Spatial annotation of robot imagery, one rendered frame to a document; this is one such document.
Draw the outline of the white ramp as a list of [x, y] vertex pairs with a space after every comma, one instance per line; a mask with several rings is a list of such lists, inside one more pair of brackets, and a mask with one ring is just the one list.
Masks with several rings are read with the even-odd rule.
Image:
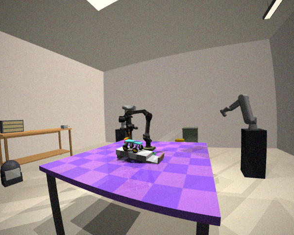
[[117, 159], [121, 159], [123, 157], [128, 157], [128, 158], [136, 159], [136, 160], [143, 161], [146, 163], [158, 164], [164, 158], [164, 153], [162, 153], [160, 157], [154, 156], [153, 151], [144, 150], [144, 149], [142, 149], [142, 150], [138, 149], [137, 153], [133, 153], [132, 152], [133, 148], [130, 148], [128, 146], [128, 150], [124, 151], [123, 146], [125, 146], [125, 145], [122, 145], [122, 147], [116, 149]]

